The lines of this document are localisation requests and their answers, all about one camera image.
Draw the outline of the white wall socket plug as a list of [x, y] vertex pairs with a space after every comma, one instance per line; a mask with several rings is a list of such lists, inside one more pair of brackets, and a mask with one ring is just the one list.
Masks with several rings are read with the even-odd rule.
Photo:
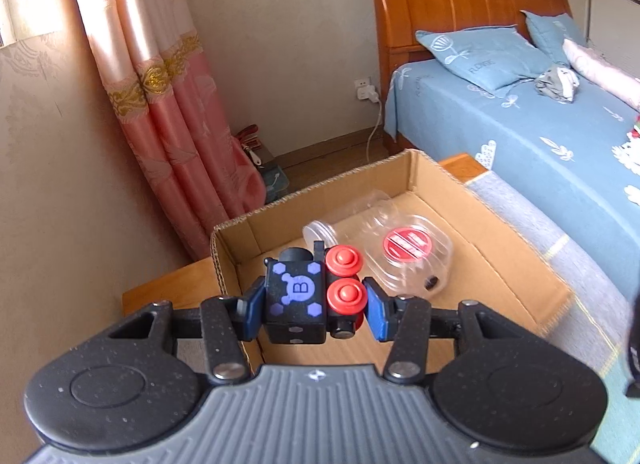
[[370, 78], [362, 78], [354, 81], [356, 89], [356, 98], [358, 101], [369, 101], [373, 104], [380, 103], [380, 96], [376, 86], [371, 82]]

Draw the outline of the black toy train engine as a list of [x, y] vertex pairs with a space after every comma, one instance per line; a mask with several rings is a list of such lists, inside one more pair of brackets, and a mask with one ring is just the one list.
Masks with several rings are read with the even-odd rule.
[[349, 339], [364, 319], [368, 291], [358, 273], [359, 250], [350, 245], [291, 247], [264, 260], [264, 326], [276, 345], [321, 345]]

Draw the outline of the blue pillow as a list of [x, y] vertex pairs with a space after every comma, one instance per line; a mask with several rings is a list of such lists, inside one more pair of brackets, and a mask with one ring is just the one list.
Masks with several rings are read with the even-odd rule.
[[547, 54], [554, 64], [570, 67], [570, 61], [563, 50], [565, 39], [570, 39], [579, 46], [587, 46], [585, 35], [568, 14], [541, 16], [528, 11], [522, 13], [534, 45]]
[[551, 58], [521, 36], [515, 26], [417, 30], [416, 41], [451, 74], [492, 94], [535, 80], [552, 66]]

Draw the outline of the blue pillow near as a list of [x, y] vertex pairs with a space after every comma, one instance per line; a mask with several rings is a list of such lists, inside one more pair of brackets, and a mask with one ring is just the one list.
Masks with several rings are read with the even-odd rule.
[[521, 36], [515, 26], [417, 30], [416, 41], [451, 74], [492, 94], [535, 80], [552, 66], [551, 58]]

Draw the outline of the grey crumpled cloth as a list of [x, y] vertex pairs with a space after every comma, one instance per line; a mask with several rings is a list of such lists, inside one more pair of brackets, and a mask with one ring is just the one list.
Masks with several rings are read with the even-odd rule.
[[539, 94], [563, 104], [574, 102], [579, 85], [577, 75], [561, 65], [553, 65], [535, 80], [535, 89]]

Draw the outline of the clear plastic jar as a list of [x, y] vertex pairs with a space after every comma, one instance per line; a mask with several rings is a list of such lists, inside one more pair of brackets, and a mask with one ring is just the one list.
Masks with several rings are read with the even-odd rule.
[[399, 216], [393, 198], [380, 190], [362, 194], [349, 203], [332, 209], [303, 227], [302, 236], [311, 248], [322, 241], [325, 247], [350, 244], [361, 234], [373, 233]]

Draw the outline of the open cardboard box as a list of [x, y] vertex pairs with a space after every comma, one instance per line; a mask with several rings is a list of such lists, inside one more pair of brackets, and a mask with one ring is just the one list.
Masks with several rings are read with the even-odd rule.
[[541, 336], [573, 300], [520, 233], [416, 150], [218, 225], [212, 256], [222, 294], [245, 294], [266, 258], [314, 241], [351, 246], [361, 274], [387, 293], [449, 310], [477, 301]]

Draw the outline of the blue pillow far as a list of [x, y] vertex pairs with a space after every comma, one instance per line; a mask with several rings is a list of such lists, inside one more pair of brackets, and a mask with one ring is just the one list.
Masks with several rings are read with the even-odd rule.
[[587, 46], [585, 35], [568, 14], [541, 16], [528, 11], [522, 13], [534, 45], [547, 54], [554, 64], [570, 67], [570, 61], [563, 50], [565, 39], [570, 39], [579, 46]]

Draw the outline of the items behind curtain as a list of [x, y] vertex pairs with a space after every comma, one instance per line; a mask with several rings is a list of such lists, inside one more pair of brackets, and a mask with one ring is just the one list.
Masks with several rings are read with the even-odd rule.
[[258, 133], [257, 125], [249, 125], [240, 130], [235, 138], [262, 176], [266, 186], [266, 203], [271, 204], [288, 194], [290, 182], [276, 158], [258, 137]]

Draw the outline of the blue floral bedsheet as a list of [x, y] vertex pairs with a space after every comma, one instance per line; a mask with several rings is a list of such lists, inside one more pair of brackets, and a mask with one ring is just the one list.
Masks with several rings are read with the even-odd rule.
[[495, 95], [437, 60], [400, 66], [385, 132], [435, 161], [467, 153], [582, 247], [627, 298], [639, 291], [638, 112], [588, 80], [560, 103], [522, 82]]

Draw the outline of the clear red-label tape dispenser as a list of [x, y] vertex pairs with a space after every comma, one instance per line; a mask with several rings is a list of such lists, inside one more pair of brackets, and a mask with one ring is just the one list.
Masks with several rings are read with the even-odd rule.
[[354, 240], [367, 273], [388, 294], [432, 297], [448, 284], [454, 255], [449, 236], [424, 216], [401, 213]]

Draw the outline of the pink white pillow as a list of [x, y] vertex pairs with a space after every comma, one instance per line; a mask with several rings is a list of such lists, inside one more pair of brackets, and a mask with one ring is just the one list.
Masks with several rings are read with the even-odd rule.
[[634, 110], [639, 110], [640, 84], [637, 78], [608, 63], [593, 49], [579, 46], [568, 38], [564, 39], [562, 49], [575, 72]]

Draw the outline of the pink curtain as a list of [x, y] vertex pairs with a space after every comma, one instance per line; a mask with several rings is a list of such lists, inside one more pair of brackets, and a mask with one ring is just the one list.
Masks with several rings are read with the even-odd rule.
[[186, 0], [77, 0], [115, 116], [194, 259], [266, 187], [232, 135]]

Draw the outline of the grey green checked blanket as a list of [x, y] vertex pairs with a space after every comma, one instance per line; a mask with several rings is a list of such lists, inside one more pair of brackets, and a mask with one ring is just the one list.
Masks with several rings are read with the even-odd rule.
[[548, 340], [604, 381], [608, 408], [593, 449], [609, 463], [637, 463], [639, 401], [626, 396], [631, 303], [582, 247], [497, 173], [486, 171], [466, 186], [518, 230], [574, 291], [570, 309]]

